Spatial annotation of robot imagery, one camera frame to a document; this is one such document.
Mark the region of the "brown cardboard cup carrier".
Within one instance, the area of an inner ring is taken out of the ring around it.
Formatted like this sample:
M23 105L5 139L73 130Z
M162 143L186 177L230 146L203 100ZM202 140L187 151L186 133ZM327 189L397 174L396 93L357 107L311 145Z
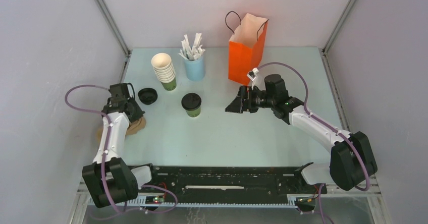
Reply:
M138 133L140 130L144 129L146 126L146 119L141 117L137 121L134 121L128 127L125 136L131 136ZM102 137L103 127L99 127L95 133L96 141L99 143Z

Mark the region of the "orange paper bag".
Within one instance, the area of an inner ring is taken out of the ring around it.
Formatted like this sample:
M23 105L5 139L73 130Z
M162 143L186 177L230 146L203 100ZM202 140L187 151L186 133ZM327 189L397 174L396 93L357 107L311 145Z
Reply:
M228 78L242 85L248 85L247 73L258 67L263 56L269 19L247 13L236 28L228 25L228 16L236 12L230 11L225 16L225 25L232 32L229 39Z

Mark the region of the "green paper coffee cup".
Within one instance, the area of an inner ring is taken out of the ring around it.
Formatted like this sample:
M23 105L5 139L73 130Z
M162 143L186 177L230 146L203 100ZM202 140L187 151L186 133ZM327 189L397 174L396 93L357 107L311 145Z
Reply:
M200 115L200 113L201 113L201 107L198 107L198 108L196 108L196 109L192 109L192 110L185 110L186 111L186 113L187 113L187 115L189 116L189 117L191 117L191 118L195 118L195 117L197 117L197 116L199 116Z

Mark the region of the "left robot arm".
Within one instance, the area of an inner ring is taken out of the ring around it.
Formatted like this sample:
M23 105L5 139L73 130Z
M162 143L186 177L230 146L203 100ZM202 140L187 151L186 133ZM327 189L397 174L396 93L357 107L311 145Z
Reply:
M131 123L141 120L144 112L134 97L110 97L103 110L103 131L93 163L82 170L82 177L96 207L133 200L140 187L153 192L159 177L152 174L152 164L129 168L121 155Z

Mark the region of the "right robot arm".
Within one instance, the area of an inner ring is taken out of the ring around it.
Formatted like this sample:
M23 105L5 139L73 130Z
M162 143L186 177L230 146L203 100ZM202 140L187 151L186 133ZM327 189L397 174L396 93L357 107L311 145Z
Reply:
M293 185L298 192L306 193L314 184L329 183L349 191L378 171L369 138L364 133L350 133L322 124L321 118L304 109L303 101L288 94L279 74L266 76L264 83L265 90L241 85L225 111L241 114L269 108L275 117L302 130L326 149L330 154L328 163L310 162L296 171Z

